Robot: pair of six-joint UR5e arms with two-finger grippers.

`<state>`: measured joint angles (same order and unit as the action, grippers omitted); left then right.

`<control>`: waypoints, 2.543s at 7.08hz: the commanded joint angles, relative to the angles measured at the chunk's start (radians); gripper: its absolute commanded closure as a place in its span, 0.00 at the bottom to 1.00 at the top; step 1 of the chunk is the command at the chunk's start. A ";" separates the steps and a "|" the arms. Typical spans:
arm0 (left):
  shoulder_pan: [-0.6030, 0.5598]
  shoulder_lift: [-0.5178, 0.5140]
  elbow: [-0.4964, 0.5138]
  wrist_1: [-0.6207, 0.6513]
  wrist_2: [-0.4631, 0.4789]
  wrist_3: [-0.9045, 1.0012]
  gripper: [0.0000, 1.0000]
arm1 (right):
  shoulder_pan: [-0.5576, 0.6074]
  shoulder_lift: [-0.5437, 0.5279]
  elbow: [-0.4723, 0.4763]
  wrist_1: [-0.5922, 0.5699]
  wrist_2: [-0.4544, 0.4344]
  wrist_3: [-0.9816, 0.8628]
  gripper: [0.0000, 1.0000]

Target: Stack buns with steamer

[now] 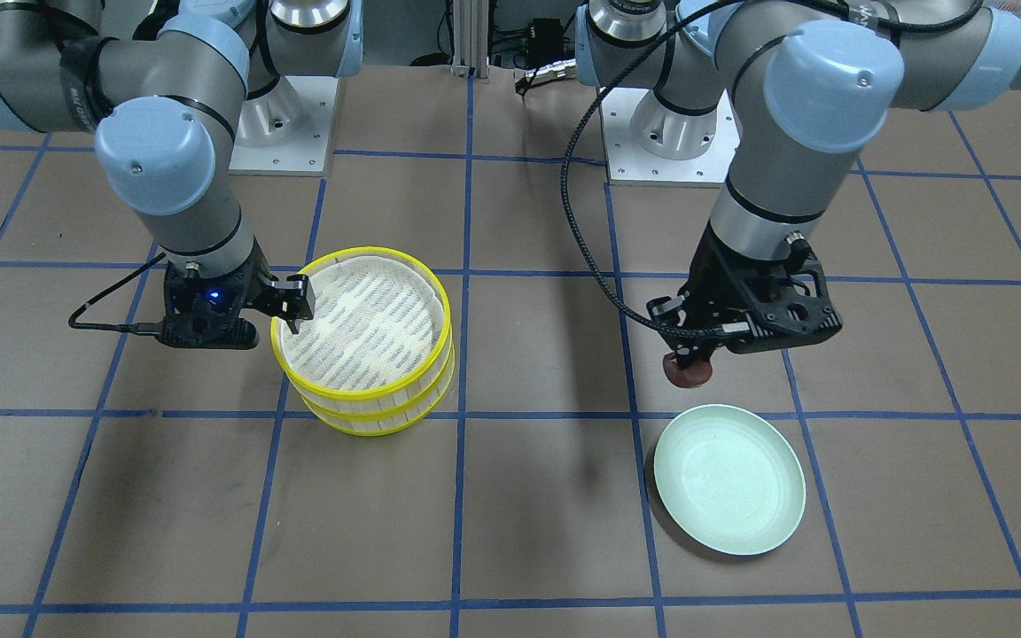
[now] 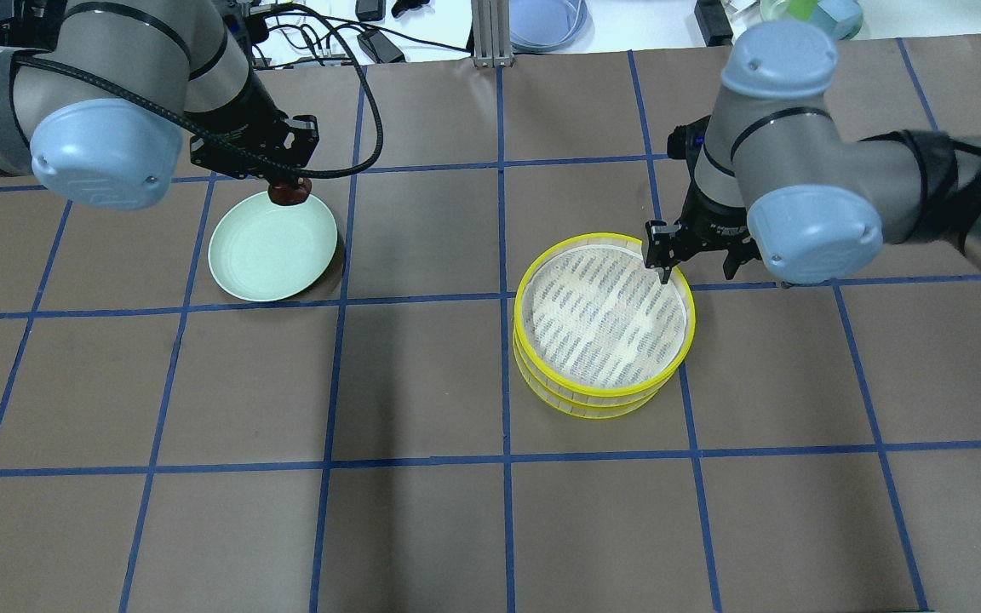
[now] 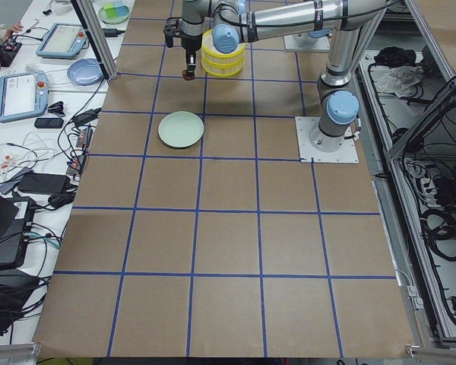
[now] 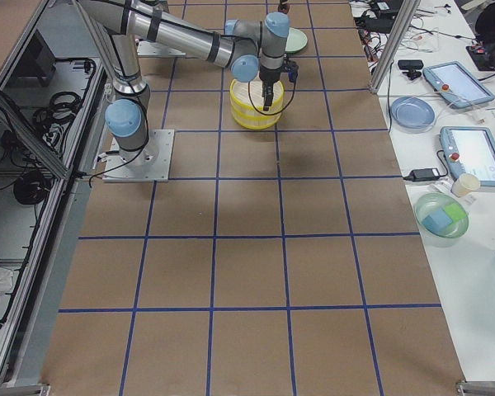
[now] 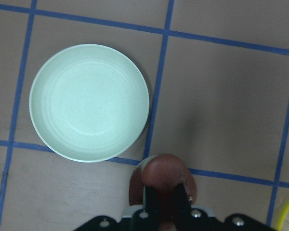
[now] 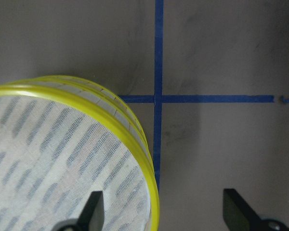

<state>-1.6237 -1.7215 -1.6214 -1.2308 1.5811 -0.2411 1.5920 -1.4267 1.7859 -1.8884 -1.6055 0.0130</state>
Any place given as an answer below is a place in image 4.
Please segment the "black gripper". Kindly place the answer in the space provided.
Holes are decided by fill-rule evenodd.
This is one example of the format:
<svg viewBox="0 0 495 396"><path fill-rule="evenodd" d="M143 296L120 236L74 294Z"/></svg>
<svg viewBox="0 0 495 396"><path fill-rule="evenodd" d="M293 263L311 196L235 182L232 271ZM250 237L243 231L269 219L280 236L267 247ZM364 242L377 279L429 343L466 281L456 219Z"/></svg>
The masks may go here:
<svg viewBox="0 0 495 396"><path fill-rule="evenodd" d="M280 0L278 4L279 12L288 12L290 10L290 4L288 0Z"/></svg>
<svg viewBox="0 0 495 396"><path fill-rule="evenodd" d="M299 65L288 57L284 57L284 63L277 69L267 68L266 66L260 65L259 68L259 78L262 81L262 98L264 111L269 111L274 99L274 89L275 83L280 81L281 74L286 73L288 79L293 83L293 91L291 98L284 105L281 111L284 111L290 103L294 100L296 83L299 76Z"/></svg>

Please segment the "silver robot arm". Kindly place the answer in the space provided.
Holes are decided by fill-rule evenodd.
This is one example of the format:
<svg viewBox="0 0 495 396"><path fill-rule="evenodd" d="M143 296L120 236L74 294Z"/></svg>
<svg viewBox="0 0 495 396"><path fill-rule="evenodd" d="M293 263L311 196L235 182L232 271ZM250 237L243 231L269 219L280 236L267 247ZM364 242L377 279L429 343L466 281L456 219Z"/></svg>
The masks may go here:
<svg viewBox="0 0 495 396"><path fill-rule="evenodd" d="M140 61L137 39L184 54L170 63L175 80L195 70L197 60L229 70L236 82L245 85L252 99L251 114L278 117L270 110L276 104L276 84L282 74L291 83L297 80L299 66L286 49L290 21L285 13L269 13L262 21L229 20L219 33L173 16L162 1L81 1L78 5L99 32L96 40L108 55L119 100L146 105L149 99L145 72L152 64ZM256 99L262 100L260 106Z"/></svg>

